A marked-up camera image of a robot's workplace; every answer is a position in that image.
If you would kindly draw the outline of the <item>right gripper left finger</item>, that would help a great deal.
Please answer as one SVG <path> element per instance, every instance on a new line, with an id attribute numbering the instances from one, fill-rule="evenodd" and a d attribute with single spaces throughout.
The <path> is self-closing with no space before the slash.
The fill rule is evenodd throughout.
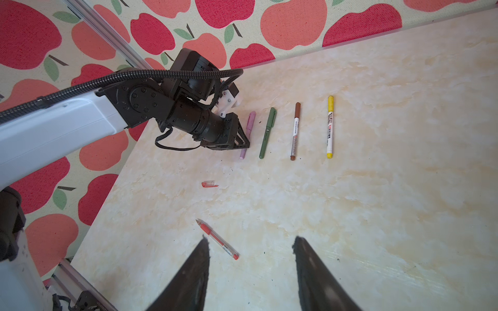
<path id="1" fill-rule="evenodd" d="M 209 278 L 209 242 L 203 237 L 147 310 L 203 310 Z"/>

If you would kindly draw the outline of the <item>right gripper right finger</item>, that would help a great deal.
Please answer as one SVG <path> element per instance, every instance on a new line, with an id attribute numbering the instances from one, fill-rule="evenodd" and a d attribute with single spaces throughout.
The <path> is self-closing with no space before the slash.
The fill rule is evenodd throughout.
<path id="1" fill-rule="evenodd" d="M 360 310 L 303 237 L 293 245 L 302 310 Z"/>

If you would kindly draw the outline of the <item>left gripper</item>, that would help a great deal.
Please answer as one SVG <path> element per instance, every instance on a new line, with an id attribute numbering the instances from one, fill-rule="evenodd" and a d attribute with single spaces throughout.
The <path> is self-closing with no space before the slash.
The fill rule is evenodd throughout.
<path id="1" fill-rule="evenodd" d="M 211 150 L 248 149 L 250 147 L 250 140 L 235 113 L 229 113 L 225 118 L 210 114 L 200 138 L 200 145 Z"/>

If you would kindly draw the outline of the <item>pink pen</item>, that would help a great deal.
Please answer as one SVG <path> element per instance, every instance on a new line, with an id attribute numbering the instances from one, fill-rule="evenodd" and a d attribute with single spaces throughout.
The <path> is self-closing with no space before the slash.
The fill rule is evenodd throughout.
<path id="1" fill-rule="evenodd" d="M 245 131 L 246 133 L 246 136 L 248 139 L 250 139 L 250 135 L 251 135 L 251 132 L 249 133 L 247 130 Z M 240 159 L 245 159 L 245 155 L 246 155 L 246 149 L 242 149 L 241 151 L 241 155 L 240 155 Z"/>

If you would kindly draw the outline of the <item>green pen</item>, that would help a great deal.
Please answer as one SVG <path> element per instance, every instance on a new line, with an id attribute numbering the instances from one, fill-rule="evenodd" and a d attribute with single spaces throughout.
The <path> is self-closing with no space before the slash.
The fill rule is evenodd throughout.
<path id="1" fill-rule="evenodd" d="M 263 141 L 262 141 L 262 144 L 261 144 L 261 149 L 260 149 L 260 152 L 259 152 L 259 158 L 260 159 L 263 159 L 264 156 L 265 156 L 265 153 L 266 153 L 266 150 L 267 150 L 267 146 L 268 146 L 268 142 L 269 142 L 269 138 L 270 138 L 270 134 L 271 134 L 271 130 L 274 127 L 274 123 L 275 123 L 275 120 L 276 120 L 276 114 L 277 114 L 276 108 L 271 107 L 271 110 L 270 110 L 270 112 L 268 114 L 267 124 L 265 126 L 265 133 L 264 133 L 264 136 L 263 136 Z"/>

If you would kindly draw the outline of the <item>red clear pen cap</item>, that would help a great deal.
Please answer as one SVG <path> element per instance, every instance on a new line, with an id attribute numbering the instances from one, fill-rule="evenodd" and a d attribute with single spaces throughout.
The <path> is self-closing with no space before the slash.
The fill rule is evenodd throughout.
<path id="1" fill-rule="evenodd" d="M 203 181 L 201 185 L 203 188 L 213 188 L 219 186 L 214 180 Z"/>

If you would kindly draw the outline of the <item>white pen yellow tip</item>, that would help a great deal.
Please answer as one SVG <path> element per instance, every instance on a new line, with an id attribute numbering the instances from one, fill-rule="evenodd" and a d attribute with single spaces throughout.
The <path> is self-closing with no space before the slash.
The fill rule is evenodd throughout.
<path id="1" fill-rule="evenodd" d="M 327 158 L 333 158 L 333 124 L 334 124 L 334 112 L 328 112 L 328 140 L 327 140 Z"/>

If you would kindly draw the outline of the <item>pink pen cap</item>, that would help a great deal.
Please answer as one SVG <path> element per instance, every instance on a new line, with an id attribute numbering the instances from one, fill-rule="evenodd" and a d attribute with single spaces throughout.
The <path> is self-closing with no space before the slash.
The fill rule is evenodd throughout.
<path id="1" fill-rule="evenodd" d="M 249 118 L 248 118 L 248 122 L 247 122 L 247 126 L 246 126 L 246 130 L 250 133 L 253 129 L 253 126 L 254 126 L 254 121 L 255 121 L 255 116 L 256 116 L 256 112 L 255 111 L 251 111 L 250 112 L 250 115 L 249 115 Z"/>

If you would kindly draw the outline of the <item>yellow pen cap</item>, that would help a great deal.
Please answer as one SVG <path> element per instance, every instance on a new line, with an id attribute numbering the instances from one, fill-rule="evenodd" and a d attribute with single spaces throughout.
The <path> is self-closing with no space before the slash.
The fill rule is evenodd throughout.
<path id="1" fill-rule="evenodd" d="M 334 112 L 334 107 L 335 107 L 335 99 L 334 96 L 329 96 L 328 97 L 328 111 L 330 113 Z"/>

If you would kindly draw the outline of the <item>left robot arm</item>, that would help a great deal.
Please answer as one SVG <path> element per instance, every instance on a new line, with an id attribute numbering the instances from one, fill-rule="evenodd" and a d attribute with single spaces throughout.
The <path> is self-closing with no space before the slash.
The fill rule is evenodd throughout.
<path id="1" fill-rule="evenodd" d="M 44 286 L 29 253 L 22 197 L 13 183 L 70 152 L 156 120 L 155 145 L 179 129 L 211 150 L 247 149 L 235 80 L 242 69 L 220 70 L 182 49 L 169 70 L 122 69 L 1 112 L 1 309 L 111 310 L 112 305 L 68 263 L 61 268 L 78 294 Z"/>

